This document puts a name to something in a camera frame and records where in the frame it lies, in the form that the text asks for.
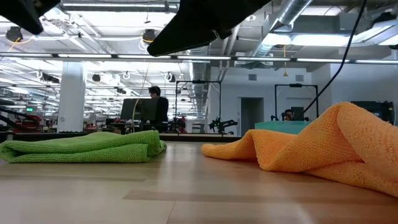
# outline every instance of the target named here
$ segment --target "table surface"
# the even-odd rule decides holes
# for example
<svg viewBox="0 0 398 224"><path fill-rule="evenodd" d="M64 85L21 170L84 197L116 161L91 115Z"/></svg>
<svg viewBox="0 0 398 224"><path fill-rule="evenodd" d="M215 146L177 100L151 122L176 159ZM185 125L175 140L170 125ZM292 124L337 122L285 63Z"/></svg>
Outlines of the table surface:
<svg viewBox="0 0 398 224"><path fill-rule="evenodd" d="M146 164L0 161L1 223L398 223L398 198L167 144Z"/></svg>

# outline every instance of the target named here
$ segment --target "black cable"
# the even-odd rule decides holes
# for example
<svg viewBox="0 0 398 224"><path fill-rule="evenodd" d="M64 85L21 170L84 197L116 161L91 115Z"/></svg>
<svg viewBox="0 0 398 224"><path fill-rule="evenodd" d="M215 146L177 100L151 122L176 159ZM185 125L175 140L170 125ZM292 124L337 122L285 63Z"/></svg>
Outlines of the black cable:
<svg viewBox="0 0 398 224"><path fill-rule="evenodd" d="M358 27L358 24L359 24L359 22L360 22L360 20L362 18L362 14L363 14L363 12L365 10L367 1L368 0L363 0L362 6L361 6L361 10L359 11L358 18L356 19L353 31L351 32L351 35L349 37L349 41L348 41L348 44L347 44L346 51L344 53L343 59L341 61L340 67L338 68L337 72L333 75L333 77L329 80L329 82L325 85L325 87L322 88L322 90L319 92L319 94L307 106L307 108L303 111L303 113L301 113L300 116L298 116L298 118L303 116L305 114L305 112L307 112L311 108L311 106L319 99L319 96L330 86L330 84L333 82L333 80L341 72L341 69L343 69L343 66L344 66L344 64L346 62L346 59L347 59L347 56L348 56L349 48L351 47L351 43L352 43L353 38L355 36L356 28Z"/></svg>

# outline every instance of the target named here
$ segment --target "teal box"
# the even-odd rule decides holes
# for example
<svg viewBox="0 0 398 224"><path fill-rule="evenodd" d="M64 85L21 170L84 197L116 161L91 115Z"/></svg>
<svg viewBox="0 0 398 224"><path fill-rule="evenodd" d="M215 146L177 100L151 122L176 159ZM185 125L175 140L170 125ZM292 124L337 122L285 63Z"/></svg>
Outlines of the teal box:
<svg viewBox="0 0 398 224"><path fill-rule="evenodd" d="M288 134L298 134L303 130L310 121L267 121L262 123L256 123L256 129L278 131Z"/></svg>

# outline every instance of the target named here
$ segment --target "microfiber towel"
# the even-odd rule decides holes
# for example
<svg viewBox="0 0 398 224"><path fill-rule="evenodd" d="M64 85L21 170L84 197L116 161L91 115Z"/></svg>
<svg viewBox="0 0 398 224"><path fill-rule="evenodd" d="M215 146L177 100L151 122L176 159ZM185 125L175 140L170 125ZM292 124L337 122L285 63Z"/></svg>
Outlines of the microfiber towel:
<svg viewBox="0 0 398 224"><path fill-rule="evenodd" d="M398 128L351 103L332 106L298 135L250 130L236 142L201 150L398 197Z"/></svg>
<svg viewBox="0 0 398 224"><path fill-rule="evenodd" d="M166 149L157 131L120 135L98 132L37 142L5 141L0 158L17 162L147 162Z"/></svg>

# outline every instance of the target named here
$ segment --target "green towel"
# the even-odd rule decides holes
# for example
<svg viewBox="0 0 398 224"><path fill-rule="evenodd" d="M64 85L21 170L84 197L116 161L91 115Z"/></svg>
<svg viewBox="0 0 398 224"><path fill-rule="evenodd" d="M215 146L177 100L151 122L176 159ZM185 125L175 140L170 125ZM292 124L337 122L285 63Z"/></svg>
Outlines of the green towel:
<svg viewBox="0 0 398 224"><path fill-rule="evenodd" d="M17 162L147 162L166 149L157 131L119 135L99 132L37 142L5 141L0 158Z"/></svg>

